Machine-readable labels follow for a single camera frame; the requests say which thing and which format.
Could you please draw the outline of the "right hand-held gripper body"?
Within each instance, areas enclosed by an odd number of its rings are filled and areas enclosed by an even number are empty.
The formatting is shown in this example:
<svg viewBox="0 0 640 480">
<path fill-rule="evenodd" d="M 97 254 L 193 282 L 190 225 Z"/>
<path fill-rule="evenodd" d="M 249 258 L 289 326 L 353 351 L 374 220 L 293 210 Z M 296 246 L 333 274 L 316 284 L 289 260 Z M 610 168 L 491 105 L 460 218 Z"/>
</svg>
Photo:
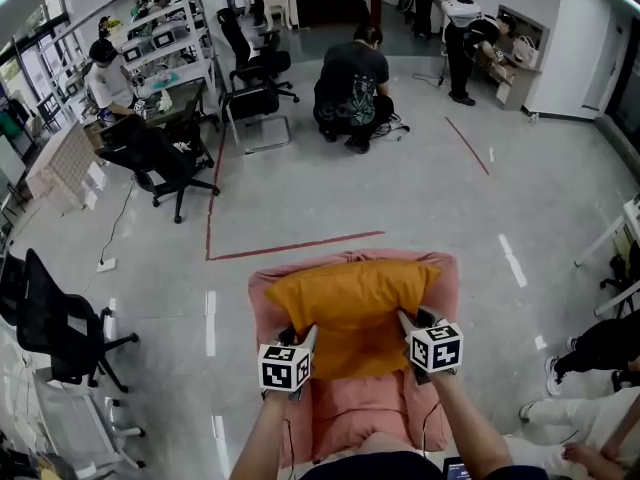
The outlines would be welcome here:
<svg viewBox="0 0 640 480">
<path fill-rule="evenodd" d="M 464 338 L 456 323 L 442 320 L 435 327 L 409 334 L 409 361 L 418 384 L 430 382 L 432 373 L 455 373 L 461 365 Z"/>
</svg>

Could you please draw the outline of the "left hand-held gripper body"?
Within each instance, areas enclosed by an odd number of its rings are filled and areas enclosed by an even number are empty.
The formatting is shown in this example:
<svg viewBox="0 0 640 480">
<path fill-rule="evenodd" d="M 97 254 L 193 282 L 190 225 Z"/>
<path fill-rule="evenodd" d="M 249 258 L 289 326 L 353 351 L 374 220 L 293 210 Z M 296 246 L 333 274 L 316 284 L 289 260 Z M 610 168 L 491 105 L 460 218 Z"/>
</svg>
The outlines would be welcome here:
<svg viewBox="0 0 640 480">
<path fill-rule="evenodd" d="M 259 385 L 263 391 L 282 392 L 299 401 L 312 374 L 312 350 L 303 346 L 261 344 L 258 351 Z"/>
</svg>

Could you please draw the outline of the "orange pillow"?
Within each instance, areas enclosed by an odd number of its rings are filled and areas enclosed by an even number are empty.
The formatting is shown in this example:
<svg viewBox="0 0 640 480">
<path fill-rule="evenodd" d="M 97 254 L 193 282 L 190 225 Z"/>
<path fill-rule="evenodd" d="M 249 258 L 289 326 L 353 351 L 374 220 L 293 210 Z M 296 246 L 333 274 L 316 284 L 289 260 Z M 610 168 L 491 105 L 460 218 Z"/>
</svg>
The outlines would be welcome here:
<svg viewBox="0 0 640 480">
<path fill-rule="evenodd" d="M 441 270 L 416 260 L 343 263 L 290 274 L 266 290 L 300 336 L 318 328 L 313 377 L 382 376 L 408 366 L 397 311 L 415 316 Z"/>
</svg>

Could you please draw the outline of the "person's right forearm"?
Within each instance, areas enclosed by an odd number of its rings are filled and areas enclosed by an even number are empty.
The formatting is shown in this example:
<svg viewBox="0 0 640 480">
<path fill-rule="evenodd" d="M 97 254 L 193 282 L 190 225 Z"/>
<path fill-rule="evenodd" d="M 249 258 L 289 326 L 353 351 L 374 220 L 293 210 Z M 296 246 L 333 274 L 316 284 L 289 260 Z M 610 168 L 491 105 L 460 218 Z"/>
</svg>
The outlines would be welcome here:
<svg viewBox="0 0 640 480">
<path fill-rule="evenodd" d="M 511 466 L 513 460 L 504 438 L 476 409 L 457 377 L 439 372 L 429 378 L 471 479 L 484 480 L 494 471 Z"/>
</svg>

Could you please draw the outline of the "pink cushioned seat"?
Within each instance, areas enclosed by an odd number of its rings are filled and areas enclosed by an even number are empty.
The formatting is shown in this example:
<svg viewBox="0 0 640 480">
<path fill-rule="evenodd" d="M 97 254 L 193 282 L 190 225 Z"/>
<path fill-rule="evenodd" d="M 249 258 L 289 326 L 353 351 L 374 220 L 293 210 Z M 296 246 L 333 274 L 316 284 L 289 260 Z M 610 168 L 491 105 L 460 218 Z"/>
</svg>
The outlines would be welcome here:
<svg viewBox="0 0 640 480">
<path fill-rule="evenodd" d="M 257 343 L 267 344 L 286 327 L 290 327 L 293 340 L 303 340 L 307 334 L 298 335 L 286 311 L 268 300 L 266 290 L 275 282 L 307 269 L 384 259 L 416 260 L 438 267 L 441 275 L 425 294 L 421 306 L 438 310 L 450 321 L 456 320 L 459 275 L 454 256 L 443 252 L 362 249 L 255 272 L 248 282 L 248 295 Z M 451 438 L 434 387 L 416 382 L 409 360 L 405 369 L 391 374 L 333 381 L 315 379 L 312 360 L 311 378 L 303 386 L 300 400 L 287 404 L 285 419 L 281 467 L 318 462 L 357 448 L 377 432 L 394 437 L 410 449 L 428 452 L 445 450 Z"/>
</svg>

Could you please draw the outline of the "black chest-worn phone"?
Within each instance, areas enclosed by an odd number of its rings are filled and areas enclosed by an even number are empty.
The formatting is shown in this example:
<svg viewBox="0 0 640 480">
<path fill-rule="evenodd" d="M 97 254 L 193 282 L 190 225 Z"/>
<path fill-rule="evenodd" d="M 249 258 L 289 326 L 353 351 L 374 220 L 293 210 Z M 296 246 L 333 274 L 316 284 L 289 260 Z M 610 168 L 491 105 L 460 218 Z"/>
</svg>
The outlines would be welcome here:
<svg viewBox="0 0 640 480">
<path fill-rule="evenodd" d="M 445 480 L 470 480 L 469 472 L 460 457 L 447 457 L 443 461 Z"/>
</svg>

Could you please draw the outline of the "person's dark shirt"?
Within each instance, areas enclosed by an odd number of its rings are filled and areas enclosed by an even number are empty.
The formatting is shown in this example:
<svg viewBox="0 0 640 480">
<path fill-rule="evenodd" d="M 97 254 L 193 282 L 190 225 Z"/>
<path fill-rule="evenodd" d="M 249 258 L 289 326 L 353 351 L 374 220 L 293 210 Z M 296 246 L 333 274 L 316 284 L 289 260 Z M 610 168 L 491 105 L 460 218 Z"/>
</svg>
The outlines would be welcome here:
<svg viewBox="0 0 640 480">
<path fill-rule="evenodd" d="M 445 480 L 443 470 L 414 452 L 352 455 L 321 464 L 300 480 Z"/>
</svg>

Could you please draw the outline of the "white grey office chair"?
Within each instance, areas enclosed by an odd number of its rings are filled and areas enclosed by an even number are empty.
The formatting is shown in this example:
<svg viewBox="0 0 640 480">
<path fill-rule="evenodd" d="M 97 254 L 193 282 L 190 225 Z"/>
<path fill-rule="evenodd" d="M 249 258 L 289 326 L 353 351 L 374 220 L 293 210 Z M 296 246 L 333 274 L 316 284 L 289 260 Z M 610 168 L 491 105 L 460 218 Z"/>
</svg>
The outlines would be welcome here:
<svg viewBox="0 0 640 480">
<path fill-rule="evenodd" d="M 124 407 L 120 398 L 96 399 L 85 386 L 56 385 L 36 372 L 33 378 L 40 419 L 53 452 L 69 463 L 81 480 L 89 480 L 123 463 L 142 470 L 147 463 L 132 458 L 127 440 L 142 438 L 139 426 L 120 427 L 114 416 Z"/>
</svg>

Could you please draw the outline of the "black cantilever chair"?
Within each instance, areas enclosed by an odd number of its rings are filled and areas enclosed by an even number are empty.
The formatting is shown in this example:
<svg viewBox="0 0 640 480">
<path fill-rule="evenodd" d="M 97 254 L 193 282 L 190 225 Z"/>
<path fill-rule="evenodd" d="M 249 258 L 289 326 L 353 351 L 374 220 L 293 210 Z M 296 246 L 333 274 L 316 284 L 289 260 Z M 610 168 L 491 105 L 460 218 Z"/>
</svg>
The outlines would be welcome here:
<svg viewBox="0 0 640 480">
<path fill-rule="evenodd" d="M 244 155 L 261 153 L 268 150 L 288 146 L 292 141 L 289 120 L 285 115 L 278 114 L 280 108 L 279 93 L 271 84 L 264 82 L 259 85 L 226 92 L 221 99 L 221 120 L 225 129 L 231 131 L 236 146 Z M 275 142 L 247 147 L 239 132 L 239 125 L 246 128 L 262 125 L 263 123 L 282 121 L 285 134 L 283 139 Z"/>
</svg>

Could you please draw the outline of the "white cluttered table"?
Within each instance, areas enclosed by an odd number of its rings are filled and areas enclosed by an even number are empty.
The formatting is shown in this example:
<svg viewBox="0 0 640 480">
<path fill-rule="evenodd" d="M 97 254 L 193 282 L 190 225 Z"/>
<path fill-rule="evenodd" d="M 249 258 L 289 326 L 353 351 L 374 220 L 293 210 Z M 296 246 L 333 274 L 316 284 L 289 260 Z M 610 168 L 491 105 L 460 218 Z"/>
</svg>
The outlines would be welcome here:
<svg viewBox="0 0 640 480">
<path fill-rule="evenodd" d="M 48 356 L 25 351 L 16 331 L 0 318 L 0 431 L 5 447 L 30 456 L 52 450 L 38 406 L 34 373 Z"/>
</svg>

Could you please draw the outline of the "beige lattice cabinet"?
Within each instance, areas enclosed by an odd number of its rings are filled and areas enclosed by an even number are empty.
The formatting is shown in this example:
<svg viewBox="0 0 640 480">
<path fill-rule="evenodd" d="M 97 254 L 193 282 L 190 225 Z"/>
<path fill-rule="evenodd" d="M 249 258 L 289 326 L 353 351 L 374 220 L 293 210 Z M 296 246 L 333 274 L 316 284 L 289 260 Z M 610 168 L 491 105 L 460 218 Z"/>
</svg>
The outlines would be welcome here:
<svg viewBox="0 0 640 480">
<path fill-rule="evenodd" d="M 35 200 L 44 198 L 61 216 L 86 205 L 94 207 L 106 175 L 78 120 L 49 138 L 26 183 Z"/>
</svg>

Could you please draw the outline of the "black high-back office chair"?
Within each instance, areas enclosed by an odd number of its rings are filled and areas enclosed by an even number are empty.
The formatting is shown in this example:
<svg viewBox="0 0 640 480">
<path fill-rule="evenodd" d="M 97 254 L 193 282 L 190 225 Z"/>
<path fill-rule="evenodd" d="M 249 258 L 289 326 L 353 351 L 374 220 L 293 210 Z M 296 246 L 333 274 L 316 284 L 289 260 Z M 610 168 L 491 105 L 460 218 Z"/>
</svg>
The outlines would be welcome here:
<svg viewBox="0 0 640 480">
<path fill-rule="evenodd" d="M 288 81 L 277 81 L 292 65 L 290 54 L 279 49 L 279 32 L 272 30 L 259 33 L 262 44 L 252 46 L 230 9 L 219 10 L 216 17 L 235 55 L 235 69 L 229 74 L 231 91 L 221 97 L 221 109 L 225 110 L 233 99 L 264 91 L 290 97 L 294 103 L 299 103 L 299 96 L 291 92 L 293 85 Z"/>
</svg>

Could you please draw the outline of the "white board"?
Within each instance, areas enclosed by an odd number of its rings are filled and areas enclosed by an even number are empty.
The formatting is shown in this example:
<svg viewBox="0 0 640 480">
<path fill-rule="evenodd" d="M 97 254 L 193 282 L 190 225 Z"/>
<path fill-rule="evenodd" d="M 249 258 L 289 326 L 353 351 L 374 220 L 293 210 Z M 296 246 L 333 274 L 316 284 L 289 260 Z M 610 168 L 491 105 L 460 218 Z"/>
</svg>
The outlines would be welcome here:
<svg viewBox="0 0 640 480">
<path fill-rule="evenodd" d="M 0 134 L 0 171 L 8 182 L 17 186 L 26 172 L 26 166 L 10 141 Z"/>
</svg>

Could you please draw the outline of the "small white table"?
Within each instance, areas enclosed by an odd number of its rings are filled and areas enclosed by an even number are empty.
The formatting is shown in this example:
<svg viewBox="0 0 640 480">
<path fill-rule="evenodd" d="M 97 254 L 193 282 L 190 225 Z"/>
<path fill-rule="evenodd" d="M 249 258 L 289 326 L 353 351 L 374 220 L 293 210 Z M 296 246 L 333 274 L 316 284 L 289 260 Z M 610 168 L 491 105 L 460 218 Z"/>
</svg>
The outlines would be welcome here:
<svg viewBox="0 0 640 480">
<path fill-rule="evenodd" d="M 289 0 L 264 0 L 264 10 L 268 30 L 272 30 L 274 27 L 274 13 L 280 15 L 282 26 L 289 30 L 292 29 Z"/>
</svg>

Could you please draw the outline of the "grey wall cabinet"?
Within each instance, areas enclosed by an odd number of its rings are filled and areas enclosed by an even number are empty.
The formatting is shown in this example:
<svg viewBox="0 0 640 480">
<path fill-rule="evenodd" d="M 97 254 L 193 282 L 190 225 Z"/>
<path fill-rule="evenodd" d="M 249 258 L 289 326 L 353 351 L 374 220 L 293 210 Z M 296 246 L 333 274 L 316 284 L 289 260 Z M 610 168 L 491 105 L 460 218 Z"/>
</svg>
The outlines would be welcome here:
<svg viewBox="0 0 640 480">
<path fill-rule="evenodd" d="M 496 49 L 504 56 L 500 65 L 486 64 L 485 72 L 497 84 L 496 97 L 504 110 L 520 111 L 526 103 L 534 81 L 541 74 L 550 30 L 545 25 L 504 5 L 498 6 L 498 17 L 511 16 L 516 28 L 510 36 L 501 36 Z M 529 36 L 539 51 L 537 65 L 530 68 L 516 61 L 512 54 L 513 41 Z"/>
</svg>

